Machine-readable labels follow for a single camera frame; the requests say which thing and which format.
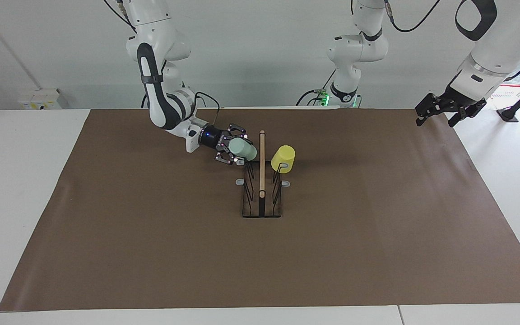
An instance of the white power box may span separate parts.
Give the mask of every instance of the white power box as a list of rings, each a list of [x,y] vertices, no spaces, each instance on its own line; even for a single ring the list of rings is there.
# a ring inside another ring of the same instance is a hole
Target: white power box
[[[23,109],[66,109],[68,101],[57,89],[27,91],[18,100]]]

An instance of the white table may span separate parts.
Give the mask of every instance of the white table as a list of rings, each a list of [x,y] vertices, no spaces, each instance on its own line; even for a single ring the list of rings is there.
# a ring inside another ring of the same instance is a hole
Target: white table
[[[88,113],[0,111],[0,300]],[[520,241],[519,126],[483,111],[456,131]],[[406,325],[520,324],[520,304],[0,313],[0,324],[401,325],[402,319]]]

